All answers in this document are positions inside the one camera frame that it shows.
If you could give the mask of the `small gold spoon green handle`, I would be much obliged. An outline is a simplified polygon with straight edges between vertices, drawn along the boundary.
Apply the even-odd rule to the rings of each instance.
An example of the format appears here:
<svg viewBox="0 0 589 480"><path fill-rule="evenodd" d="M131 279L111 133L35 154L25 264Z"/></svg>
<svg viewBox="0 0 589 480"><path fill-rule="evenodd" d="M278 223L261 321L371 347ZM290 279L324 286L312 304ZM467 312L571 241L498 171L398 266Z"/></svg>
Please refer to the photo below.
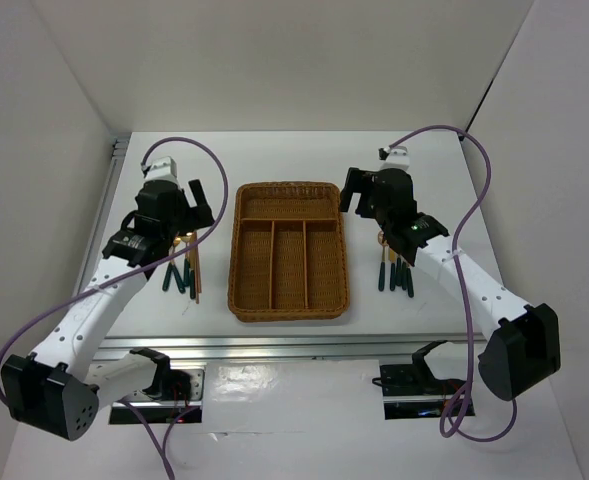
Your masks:
<svg viewBox="0 0 589 480"><path fill-rule="evenodd" d="M191 262L190 252L186 252L183 260L183 284L186 289L191 288Z"/></svg>

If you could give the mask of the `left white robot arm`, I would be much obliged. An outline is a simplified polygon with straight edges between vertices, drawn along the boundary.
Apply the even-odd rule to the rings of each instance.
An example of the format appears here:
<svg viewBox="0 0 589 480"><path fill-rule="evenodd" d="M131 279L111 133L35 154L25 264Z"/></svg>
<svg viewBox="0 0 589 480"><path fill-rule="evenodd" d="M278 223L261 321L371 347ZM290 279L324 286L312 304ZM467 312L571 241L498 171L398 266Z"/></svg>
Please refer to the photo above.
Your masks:
<svg viewBox="0 0 589 480"><path fill-rule="evenodd" d="M193 204L172 180L146 181L80 300L29 355L5 360L0 380L14 420L75 441L102 408L135 391L160 399L181 379L168 356L150 348L133 348L108 366L95 367L92 360L174 240L214 225L200 181L190 181L189 189Z"/></svg>

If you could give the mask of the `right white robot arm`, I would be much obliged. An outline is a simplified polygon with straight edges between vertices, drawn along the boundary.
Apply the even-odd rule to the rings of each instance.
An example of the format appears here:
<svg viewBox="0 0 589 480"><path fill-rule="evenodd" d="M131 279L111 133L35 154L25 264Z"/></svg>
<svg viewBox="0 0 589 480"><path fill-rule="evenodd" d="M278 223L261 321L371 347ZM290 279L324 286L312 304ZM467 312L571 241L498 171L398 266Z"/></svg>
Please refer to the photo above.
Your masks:
<svg viewBox="0 0 589 480"><path fill-rule="evenodd" d="M434 217L418 210L411 176L401 169L348 170L340 210L360 195L356 214L376 221L382 239L410 266L453 298L467 299L473 322L487 340L479 373L499 399L511 401L560 369L558 316L545 303L532 306L500 285Z"/></svg>

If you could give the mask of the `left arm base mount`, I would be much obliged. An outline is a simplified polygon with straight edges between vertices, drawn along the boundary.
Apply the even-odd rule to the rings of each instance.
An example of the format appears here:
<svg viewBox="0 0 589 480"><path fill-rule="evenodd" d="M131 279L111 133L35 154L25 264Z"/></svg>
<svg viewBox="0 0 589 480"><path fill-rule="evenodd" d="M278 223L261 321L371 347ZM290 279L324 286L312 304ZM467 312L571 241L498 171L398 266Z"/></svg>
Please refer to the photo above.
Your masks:
<svg viewBox="0 0 589 480"><path fill-rule="evenodd" d="M205 371L171 366L170 358L149 348L134 348L129 354L153 364L143 389L134 390L123 400L135 408L149 424L200 424Z"/></svg>

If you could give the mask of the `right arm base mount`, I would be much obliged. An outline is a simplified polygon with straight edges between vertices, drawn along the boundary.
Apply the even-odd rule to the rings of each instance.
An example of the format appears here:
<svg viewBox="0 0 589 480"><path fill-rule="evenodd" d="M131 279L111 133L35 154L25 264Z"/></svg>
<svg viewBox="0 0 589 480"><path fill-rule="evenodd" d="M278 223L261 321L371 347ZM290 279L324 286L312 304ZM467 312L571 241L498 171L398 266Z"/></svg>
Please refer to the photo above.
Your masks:
<svg viewBox="0 0 589 480"><path fill-rule="evenodd" d="M380 375L371 383L383 395L386 420L439 418L450 398L463 386L464 380L434 376L426 357L445 340L430 342L411 355L409 364L379 367Z"/></svg>

